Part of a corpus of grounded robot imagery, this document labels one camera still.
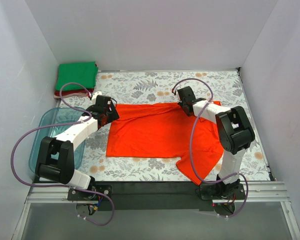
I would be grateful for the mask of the orange t-shirt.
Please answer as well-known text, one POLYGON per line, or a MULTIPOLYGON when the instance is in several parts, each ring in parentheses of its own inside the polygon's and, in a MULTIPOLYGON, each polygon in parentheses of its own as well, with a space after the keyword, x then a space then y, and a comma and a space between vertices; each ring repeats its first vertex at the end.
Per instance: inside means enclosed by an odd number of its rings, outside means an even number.
MULTIPOLYGON (((106 156, 136 158, 176 158, 178 170, 195 184, 190 159, 190 137, 195 122, 177 103, 118 104, 119 119, 110 125, 106 156)), ((224 149, 217 126, 206 119, 196 124, 193 137, 193 161, 204 179, 221 159, 224 149)))

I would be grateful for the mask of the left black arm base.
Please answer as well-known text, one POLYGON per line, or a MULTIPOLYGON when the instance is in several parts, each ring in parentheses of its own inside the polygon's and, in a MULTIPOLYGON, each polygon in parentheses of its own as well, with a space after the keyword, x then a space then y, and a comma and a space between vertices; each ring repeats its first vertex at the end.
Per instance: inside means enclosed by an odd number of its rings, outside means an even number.
POLYGON ((108 197, 112 195, 112 186, 109 184, 97 184, 93 185, 90 191, 93 193, 78 190, 76 188, 70 188, 67 195, 68 201, 98 201, 106 199, 102 195, 96 194, 96 192, 104 194, 108 197))

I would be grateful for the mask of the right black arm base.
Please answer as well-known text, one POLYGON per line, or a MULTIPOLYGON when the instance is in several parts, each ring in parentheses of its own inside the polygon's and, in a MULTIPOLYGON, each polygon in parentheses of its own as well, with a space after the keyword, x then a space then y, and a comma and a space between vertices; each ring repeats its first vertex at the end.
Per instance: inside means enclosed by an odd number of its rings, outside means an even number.
POLYGON ((201 200, 244 200, 246 192, 244 186, 222 187, 220 184, 201 184, 195 190, 201 200))

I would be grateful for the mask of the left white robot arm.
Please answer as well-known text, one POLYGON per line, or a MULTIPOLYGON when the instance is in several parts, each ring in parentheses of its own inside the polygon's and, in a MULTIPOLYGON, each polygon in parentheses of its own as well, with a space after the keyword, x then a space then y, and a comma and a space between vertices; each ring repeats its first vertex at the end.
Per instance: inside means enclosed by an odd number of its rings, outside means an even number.
POLYGON ((92 101, 94 104, 82 112, 75 124, 41 140, 35 167, 36 176, 75 187, 85 200, 93 199, 97 191, 92 177, 75 168, 75 150, 101 127, 120 118, 117 101, 112 97, 97 93, 92 101))

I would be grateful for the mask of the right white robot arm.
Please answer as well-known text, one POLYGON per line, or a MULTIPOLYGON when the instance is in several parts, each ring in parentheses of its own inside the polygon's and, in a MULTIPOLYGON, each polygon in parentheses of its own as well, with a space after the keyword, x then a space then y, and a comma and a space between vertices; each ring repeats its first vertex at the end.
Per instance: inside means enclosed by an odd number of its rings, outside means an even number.
POLYGON ((196 98, 191 87, 172 90, 179 99, 178 105, 187 116, 195 116, 189 143, 190 164, 195 176, 201 180, 199 185, 200 197, 203 200, 216 198, 227 199, 235 195, 236 191, 247 194, 243 190, 240 178, 240 167, 243 156, 251 143, 255 140, 255 132, 241 106, 223 107, 212 103, 212 100, 196 98), (218 139, 223 147, 222 165, 215 181, 206 181, 196 170, 193 158, 194 134, 199 118, 204 118, 216 124, 218 139))

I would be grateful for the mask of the folded pink t-shirt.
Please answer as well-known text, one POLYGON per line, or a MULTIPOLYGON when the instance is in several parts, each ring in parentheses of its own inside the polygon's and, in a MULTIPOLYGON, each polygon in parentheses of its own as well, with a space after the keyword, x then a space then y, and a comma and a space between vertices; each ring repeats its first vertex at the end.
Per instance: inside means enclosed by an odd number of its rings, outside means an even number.
POLYGON ((60 99, 62 96, 62 98, 70 98, 70 97, 88 97, 89 94, 86 92, 72 92, 72 91, 66 91, 66 92, 62 92, 62 94, 60 94, 59 91, 56 91, 54 93, 54 98, 55 99, 60 99))

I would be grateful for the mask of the floral patterned table mat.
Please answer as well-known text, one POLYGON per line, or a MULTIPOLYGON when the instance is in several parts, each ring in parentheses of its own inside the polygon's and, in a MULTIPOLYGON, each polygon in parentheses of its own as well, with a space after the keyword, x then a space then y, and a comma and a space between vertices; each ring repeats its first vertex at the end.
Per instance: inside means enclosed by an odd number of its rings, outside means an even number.
MULTIPOLYGON (((236 71, 100 72, 95 90, 120 104, 172 103, 174 85, 190 86, 196 97, 220 101, 223 106, 250 108, 236 71)), ((80 171, 97 181, 186 181, 177 158, 106 157, 109 126, 85 142, 80 171)))

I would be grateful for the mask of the folded green t-shirt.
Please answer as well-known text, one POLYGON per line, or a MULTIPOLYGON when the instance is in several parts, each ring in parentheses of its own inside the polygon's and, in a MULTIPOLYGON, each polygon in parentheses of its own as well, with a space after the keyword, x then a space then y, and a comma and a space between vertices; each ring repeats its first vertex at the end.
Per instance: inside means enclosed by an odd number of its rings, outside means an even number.
POLYGON ((86 89, 93 89, 98 70, 94 61, 60 64, 55 90, 60 91, 62 86, 68 83, 78 83, 86 89))

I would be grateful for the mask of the clear teal plastic bin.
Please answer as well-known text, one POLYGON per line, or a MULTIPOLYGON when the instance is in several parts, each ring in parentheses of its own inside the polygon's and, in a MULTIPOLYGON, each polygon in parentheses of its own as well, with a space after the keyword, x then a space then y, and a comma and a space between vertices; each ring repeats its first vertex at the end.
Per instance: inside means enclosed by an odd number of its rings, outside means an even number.
MULTIPOLYGON (((82 112, 74 110, 69 107, 55 107, 48 110, 42 117, 39 123, 39 127, 65 124, 77 122, 81 117, 82 112)), ((70 128, 70 125, 42 128, 36 131, 34 142, 32 145, 31 153, 29 156, 28 166, 29 169, 35 173, 39 149, 41 141, 44 137, 55 137, 58 134, 66 131, 70 128)), ((85 140, 74 151, 74 167, 78 170, 81 167, 85 150, 85 140)))

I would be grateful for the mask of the aluminium frame rail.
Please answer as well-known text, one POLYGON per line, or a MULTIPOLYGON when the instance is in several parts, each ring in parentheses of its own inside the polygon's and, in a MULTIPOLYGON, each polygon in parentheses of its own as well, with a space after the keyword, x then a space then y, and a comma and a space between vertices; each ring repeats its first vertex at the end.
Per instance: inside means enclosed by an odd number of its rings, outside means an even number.
POLYGON ((288 191, 280 181, 251 181, 241 196, 205 200, 179 182, 102 182, 110 193, 88 221, 88 202, 71 188, 33 187, 15 240, 300 240, 288 191))

